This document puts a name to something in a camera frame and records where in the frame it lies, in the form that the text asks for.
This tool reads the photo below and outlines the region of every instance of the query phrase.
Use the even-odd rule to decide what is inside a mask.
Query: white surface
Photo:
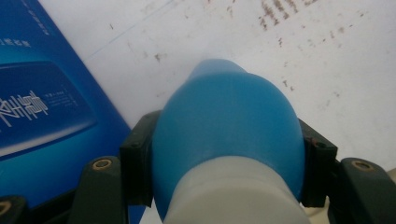
[[[396,1],[40,2],[131,127],[202,59],[229,59],[276,84],[338,159],[396,167]]]
[[[178,182],[164,224],[310,223],[285,181],[244,157],[220,157]]]

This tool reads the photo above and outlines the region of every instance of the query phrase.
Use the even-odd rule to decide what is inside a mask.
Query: white plastic tube
[[[165,224],[310,223],[283,179],[244,157],[220,157],[178,182]]]

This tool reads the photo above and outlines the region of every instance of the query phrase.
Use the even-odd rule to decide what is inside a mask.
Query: blue book cover
[[[0,19],[0,196],[34,207],[117,155],[130,128],[36,0],[1,1]]]

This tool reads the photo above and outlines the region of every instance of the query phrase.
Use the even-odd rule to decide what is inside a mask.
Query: black plastic mount
[[[396,223],[396,185],[380,166],[347,158],[334,167],[333,176],[330,223]]]
[[[109,156],[85,166],[67,223],[126,223],[120,169],[120,160]]]
[[[122,182],[128,204],[151,207],[151,137],[161,111],[141,118],[120,146]]]
[[[0,224],[24,224],[30,219],[27,202],[22,196],[0,197]]]
[[[301,203],[305,207],[323,207],[336,163],[337,147],[300,120],[305,146],[305,174]]]
[[[60,196],[46,201],[31,211],[30,224],[64,224],[69,219],[70,211],[72,209],[73,201],[76,195],[76,190],[69,190]]]

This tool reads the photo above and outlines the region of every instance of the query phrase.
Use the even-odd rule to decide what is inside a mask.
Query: blue packaging
[[[37,1],[1,1],[0,19],[0,196],[35,207],[116,156],[130,128]]]

